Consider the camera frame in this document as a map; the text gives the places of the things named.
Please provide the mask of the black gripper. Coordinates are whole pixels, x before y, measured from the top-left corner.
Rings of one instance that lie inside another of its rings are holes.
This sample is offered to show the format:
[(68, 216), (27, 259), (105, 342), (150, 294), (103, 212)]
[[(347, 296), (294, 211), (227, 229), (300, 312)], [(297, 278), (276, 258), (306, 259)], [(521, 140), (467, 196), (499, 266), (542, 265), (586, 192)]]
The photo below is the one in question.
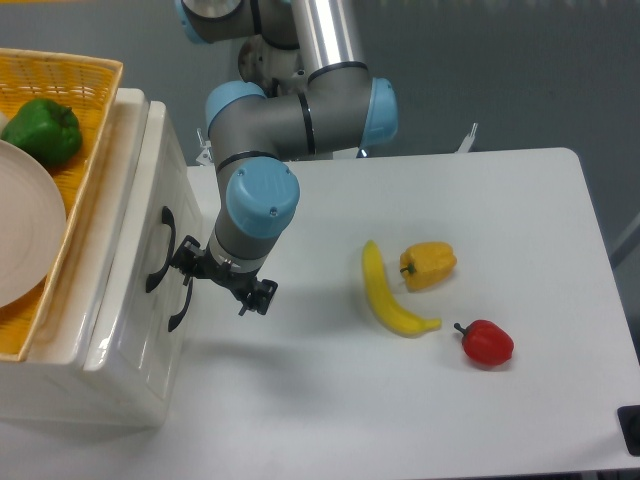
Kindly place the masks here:
[(234, 269), (230, 259), (219, 258), (210, 245), (203, 250), (191, 235), (181, 241), (170, 266), (183, 275), (184, 286), (193, 279), (208, 279), (229, 290), (241, 303), (240, 316), (246, 312), (265, 315), (278, 289), (278, 283), (273, 280), (258, 280), (258, 269), (247, 272)]

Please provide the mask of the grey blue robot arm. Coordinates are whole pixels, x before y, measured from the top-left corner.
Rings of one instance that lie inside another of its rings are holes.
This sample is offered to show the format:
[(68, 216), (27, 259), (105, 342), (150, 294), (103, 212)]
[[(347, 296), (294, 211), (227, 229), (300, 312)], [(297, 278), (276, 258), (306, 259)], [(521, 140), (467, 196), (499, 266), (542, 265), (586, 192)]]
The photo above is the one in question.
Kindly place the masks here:
[(291, 160), (386, 143), (398, 130), (391, 83), (366, 65), (349, 1), (179, 1), (197, 43), (256, 37), (274, 57), (298, 54), (298, 84), (243, 78), (205, 104), (221, 209), (205, 247), (178, 249), (187, 281), (229, 290), (243, 311), (265, 314), (276, 292), (259, 270), (291, 222), (300, 187)]

